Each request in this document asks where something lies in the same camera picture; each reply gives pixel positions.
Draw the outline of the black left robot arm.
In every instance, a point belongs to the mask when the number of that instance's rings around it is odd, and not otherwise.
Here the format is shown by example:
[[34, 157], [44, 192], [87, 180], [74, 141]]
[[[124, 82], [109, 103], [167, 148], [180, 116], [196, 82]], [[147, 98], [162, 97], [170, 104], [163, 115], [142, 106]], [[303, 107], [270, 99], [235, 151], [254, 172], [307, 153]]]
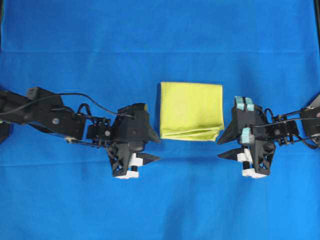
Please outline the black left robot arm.
[[4, 142], [10, 136], [12, 125], [18, 124], [64, 138], [68, 144], [104, 148], [112, 176], [118, 179], [138, 178], [139, 167], [160, 159], [144, 152], [148, 142], [160, 142], [150, 125], [145, 103], [118, 109], [112, 121], [92, 115], [87, 103], [74, 111], [64, 104], [63, 96], [40, 87], [30, 88], [26, 96], [1, 90], [0, 141]]

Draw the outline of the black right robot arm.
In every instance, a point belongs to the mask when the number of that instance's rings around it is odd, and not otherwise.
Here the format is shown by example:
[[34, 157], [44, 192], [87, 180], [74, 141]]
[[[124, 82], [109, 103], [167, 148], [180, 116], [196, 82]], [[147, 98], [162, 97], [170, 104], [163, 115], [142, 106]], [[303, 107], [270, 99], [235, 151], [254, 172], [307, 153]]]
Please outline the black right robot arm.
[[218, 140], [222, 145], [237, 141], [234, 148], [218, 155], [242, 163], [242, 175], [254, 179], [269, 176], [276, 146], [302, 142], [310, 149], [320, 147], [320, 99], [299, 110], [274, 115], [270, 108], [251, 98], [236, 96], [232, 119]]

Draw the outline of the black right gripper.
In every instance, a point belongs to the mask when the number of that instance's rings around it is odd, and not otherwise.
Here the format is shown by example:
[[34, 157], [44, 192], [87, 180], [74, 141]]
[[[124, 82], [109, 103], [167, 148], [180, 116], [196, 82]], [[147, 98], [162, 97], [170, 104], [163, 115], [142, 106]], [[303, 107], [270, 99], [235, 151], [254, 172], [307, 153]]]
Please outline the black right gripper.
[[236, 139], [240, 148], [228, 150], [217, 156], [242, 163], [244, 177], [260, 179], [269, 176], [276, 146], [263, 138], [265, 133], [259, 133], [259, 128], [255, 128], [266, 123], [262, 107], [255, 105], [249, 97], [236, 96], [232, 110], [235, 120], [230, 122], [217, 144], [222, 145]]

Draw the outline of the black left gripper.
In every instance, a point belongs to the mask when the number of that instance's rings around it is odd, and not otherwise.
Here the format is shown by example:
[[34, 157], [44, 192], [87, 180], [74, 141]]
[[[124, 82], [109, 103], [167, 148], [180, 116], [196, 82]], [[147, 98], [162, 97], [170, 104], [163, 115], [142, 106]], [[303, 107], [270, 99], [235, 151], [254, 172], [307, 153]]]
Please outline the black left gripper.
[[118, 179], [137, 178], [137, 166], [144, 166], [161, 158], [143, 153], [148, 142], [161, 139], [149, 121], [145, 103], [135, 103], [120, 108], [111, 126], [111, 144], [107, 147], [112, 176]]

